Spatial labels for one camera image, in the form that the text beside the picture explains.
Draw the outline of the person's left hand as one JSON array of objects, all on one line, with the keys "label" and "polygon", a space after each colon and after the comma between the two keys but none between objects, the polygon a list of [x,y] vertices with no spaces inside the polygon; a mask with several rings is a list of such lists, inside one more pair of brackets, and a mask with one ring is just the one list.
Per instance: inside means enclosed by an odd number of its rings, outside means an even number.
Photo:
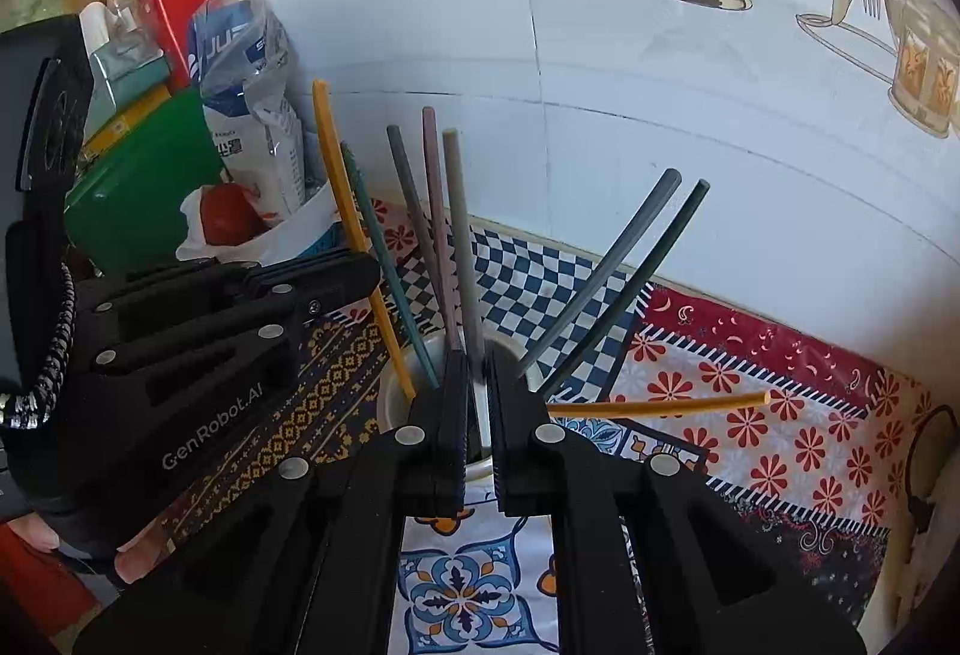
[{"label": "person's left hand", "polygon": [[143,579],[171,554],[171,541],[158,520],[151,520],[132,540],[117,548],[86,536],[65,538],[36,512],[13,518],[7,522],[7,527],[21,541],[25,541],[26,545],[44,554],[60,551],[71,557],[96,557],[103,561],[110,559],[112,572],[125,585],[132,585]]}]

